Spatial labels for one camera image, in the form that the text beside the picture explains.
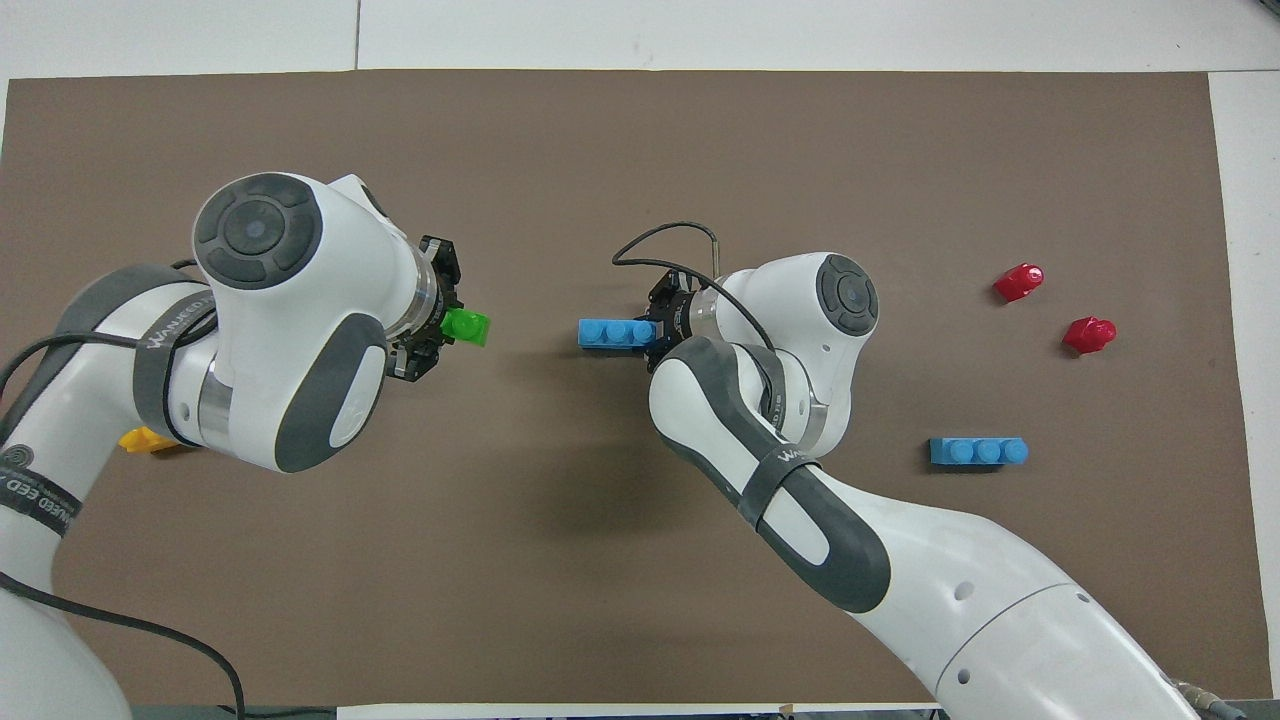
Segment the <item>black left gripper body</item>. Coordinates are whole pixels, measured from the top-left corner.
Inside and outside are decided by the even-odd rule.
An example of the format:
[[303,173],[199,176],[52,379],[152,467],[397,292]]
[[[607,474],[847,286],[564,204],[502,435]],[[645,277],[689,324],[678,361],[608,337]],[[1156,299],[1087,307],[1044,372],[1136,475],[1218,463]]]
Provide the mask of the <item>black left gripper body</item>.
[[447,287],[436,291],[436,299],[431,311],[425,320],[425,333],[436,345],[453,345],[453,320],[451,314],[463,307],[458,300],[456,288]]

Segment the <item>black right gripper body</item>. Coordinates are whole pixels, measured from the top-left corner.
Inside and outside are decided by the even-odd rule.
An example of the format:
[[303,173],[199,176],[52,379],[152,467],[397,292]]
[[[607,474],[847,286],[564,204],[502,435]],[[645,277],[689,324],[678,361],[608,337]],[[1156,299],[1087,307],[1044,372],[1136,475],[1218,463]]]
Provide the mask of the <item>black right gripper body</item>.
[[676,284],[655,287],[655,323],[658,338],[655,346],[676,346],[695,336],[691,327],[691,306],[698,296],[698,288],[684,288]]

